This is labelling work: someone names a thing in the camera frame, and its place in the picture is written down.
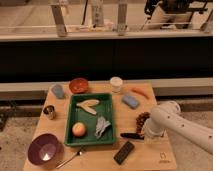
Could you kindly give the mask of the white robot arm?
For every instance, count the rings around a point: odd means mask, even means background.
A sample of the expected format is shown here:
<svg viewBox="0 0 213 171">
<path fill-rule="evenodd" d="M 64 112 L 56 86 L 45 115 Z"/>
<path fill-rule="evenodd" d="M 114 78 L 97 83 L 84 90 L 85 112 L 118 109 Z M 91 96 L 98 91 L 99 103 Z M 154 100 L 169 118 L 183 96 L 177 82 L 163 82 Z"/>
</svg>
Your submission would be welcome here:
<svg viewBox="0 0 213 171">
<path fill-rule="evenodd" d="M 213 129 L 186 120 L 180 113 L 180 105 L 175 101 L 154 106 L 143 126 L 145 136 L 160 137 L 168 128 L 213 155 Z"/>
</svg>

